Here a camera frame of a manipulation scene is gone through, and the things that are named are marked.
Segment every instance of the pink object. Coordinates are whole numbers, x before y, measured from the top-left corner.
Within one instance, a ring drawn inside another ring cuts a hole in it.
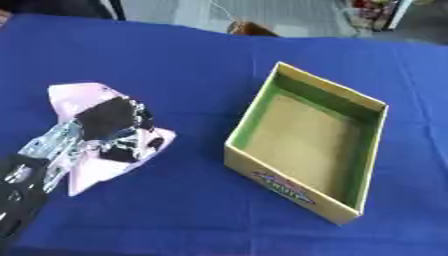
[[[84,110],[98,105],[117,96],[124,95],[99,83],[81,83],[52,85],[48,88],[51,105],[58,115],[59,122],[69,121]],[[88,150],[78,165],[69,174],[69,196],[76,196],[98,182],[113,179],[141,166],[158,153],[163,151],[176,137],[172,131],[155,128],[152,132],[144,129],[137,130],[140,147],[143,149],[141,160],[135,163],[124,163],[98,157],[98,150]],[[154,138],[164,139],[158,151],[146,148]],[[96,148],[98,141],[87,142],[90,148]]]

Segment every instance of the blue tablecloth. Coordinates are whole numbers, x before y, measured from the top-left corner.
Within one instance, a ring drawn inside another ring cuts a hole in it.
[[[390,104],[366,213],[342,228],[223,165],[224,140],[277,61]],[[16,16],[0,30],[0,154],[56,123],[48,85],[85,81],[142,100],[178,138],[144,167],[78,197],[61,184],[13,252],[448,252],[446,47]]]

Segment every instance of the crumpled fabric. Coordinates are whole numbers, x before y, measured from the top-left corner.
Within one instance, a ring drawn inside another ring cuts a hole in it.
[[[48,88],[50,103],[58,115],[58,122],[72,120],[95,105],[125,95],[99,83],[80,83],[52,85]],[[135,163],[118,162],[99,157],[99,141],[87,142],[85,153],[79,163],[69,172],[69,196],[76,196],[95,184],[113,179],[128,173],[143,165],[158,153],[163,151],[176,137],[173,131],[155,127],[154,130],[137,129],[139,147],[143,152],[140,160]],[[163,144],[155,149],[147,147],[155,138],[163,138]]]

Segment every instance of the yellow box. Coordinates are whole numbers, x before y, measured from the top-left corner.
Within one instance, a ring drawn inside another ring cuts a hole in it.
[[[225,164],[342,225],[361,216],[388,106],[279,62],[225,143]]]

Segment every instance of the printed label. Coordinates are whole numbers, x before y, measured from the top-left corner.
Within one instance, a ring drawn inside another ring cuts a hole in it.
[[[261,178],[264,184],[272,190],[291,199],[300,200],[305,203],[315,204],[315,202],[306,195],[305,191],[297,185],[288,184],[290,181],[280,177],[275,177],[261,172],[253,172],[253,175]]]

